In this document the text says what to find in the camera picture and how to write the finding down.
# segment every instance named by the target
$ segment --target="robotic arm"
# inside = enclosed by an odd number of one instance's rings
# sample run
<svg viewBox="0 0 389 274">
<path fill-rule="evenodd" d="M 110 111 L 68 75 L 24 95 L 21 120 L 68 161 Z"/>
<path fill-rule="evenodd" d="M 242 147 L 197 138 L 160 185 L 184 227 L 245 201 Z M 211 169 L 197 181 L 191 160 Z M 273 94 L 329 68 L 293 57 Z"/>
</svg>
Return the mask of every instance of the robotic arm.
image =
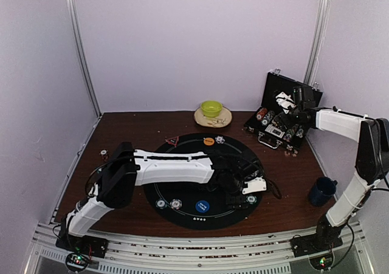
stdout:
<svg viewBox="0 0 389 274">
<path fill-rule="evenodd" d="M 338 201 L 320 218 L 316 234 L 291 240 L 295 256 L 302 256 L 327 250 L 333 244 L 341 245 L 342 228 L 385 178 L 389 171 L 389 121 L 336 108 L 314 108 L 310 87 L 297 88 L 295 93 L 296 107 L 289 111 L 292 122 L 333 132 L 358 143 L 354 176 Z"/>
<path fill-rule="evenodd" d="M 131 202 L 134 187 L 155 182 L 202 183 L 212 191 L 222 188 L 230 195 L 266 191 L 262 164 L 244 151 L 241 154 L 196 152 L 192 154 L 161 154 L 133 149 L 123 142 L 110 160 L 100 169 L 98 180 L 86 188 L 87 196 L 61 220 L 57 247 L 88 252 L 104 257 L 106 240 L 85 236 L 106 213 L 123 208 Z"/>
</svg>

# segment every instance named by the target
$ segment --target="black briefcase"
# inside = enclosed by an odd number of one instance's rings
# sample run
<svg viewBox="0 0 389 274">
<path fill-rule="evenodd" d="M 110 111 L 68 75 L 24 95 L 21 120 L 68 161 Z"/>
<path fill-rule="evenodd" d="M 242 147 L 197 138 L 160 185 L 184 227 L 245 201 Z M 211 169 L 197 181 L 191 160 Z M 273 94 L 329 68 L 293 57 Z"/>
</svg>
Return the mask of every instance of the black briefcase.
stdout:
<svg viewBox="0 0 389 274">
<path fill-rule="evenodd" d="M 276 96 L 284 92 L 288 96 L 293 95 L 295 87 L 308 85 L 284 77 L 280 74 L 269 72 L 263 92 L 261 107 L 246 121 L 244 127 L 258 136 L 258 141 L 272 149 L 282 147 L 288 152 L 297 155 L 303 139 L 308 132 L 305 125 L 295 125 L 285 129 L 277 125 L 277 116 L 284 113 L 283 108 L 277 103 Z M 313 89 L 316 106 L 319 105 L 323 92 Z"/>
</svg>

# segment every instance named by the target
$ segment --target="red triangle marker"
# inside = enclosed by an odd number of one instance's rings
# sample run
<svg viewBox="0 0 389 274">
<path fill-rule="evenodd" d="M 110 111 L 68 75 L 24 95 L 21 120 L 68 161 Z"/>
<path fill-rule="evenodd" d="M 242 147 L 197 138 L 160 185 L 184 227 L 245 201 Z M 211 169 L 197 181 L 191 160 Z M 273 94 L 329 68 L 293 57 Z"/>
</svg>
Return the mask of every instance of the red triangle marker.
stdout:
<svg viewBox="0 0 389 274">
<path fill-rule="evenodd" d="M 170 145 L 174 145 L 175 148 L 177 147 L 178 140 L 179 140 L 179 137 L 178 137 L 178 136 L 172 137 L 171 139 L 165 139 L 165 141 L 166 141 L 167 143 L 169 143 Z"/>
</svg>

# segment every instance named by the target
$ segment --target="orange chip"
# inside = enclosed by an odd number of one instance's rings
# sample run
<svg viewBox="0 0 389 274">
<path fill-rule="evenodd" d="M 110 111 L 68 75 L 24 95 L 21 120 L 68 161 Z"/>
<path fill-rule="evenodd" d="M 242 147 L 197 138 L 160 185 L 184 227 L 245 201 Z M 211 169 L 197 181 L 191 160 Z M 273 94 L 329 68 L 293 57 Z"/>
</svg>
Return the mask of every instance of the orange chip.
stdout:
<svg viewBox="0 0 389 274">
<path fill-rule="evenodd" d="M 214 145 L 215 144 L 215 140 L 211 139 L 210 137 L 207 137 L 206 139 L 204 139 L 204 144 L 208 145 L 208 146 Z"/>
</svg>

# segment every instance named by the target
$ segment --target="blue mug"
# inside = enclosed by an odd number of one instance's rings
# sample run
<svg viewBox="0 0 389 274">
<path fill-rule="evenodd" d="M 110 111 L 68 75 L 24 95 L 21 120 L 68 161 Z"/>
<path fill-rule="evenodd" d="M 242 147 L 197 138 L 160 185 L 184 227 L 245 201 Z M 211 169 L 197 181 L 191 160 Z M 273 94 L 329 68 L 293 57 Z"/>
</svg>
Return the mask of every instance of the blue mug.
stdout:
<svg viewBox="0 0 389 274">
<path fill-rule="evenodd" d="M 337 184 L 337 181 L 328 177 L 318 178 L 308 194 L 310 203 L 316 207 L 323 206 L 336 193 Z"/>
</svg>

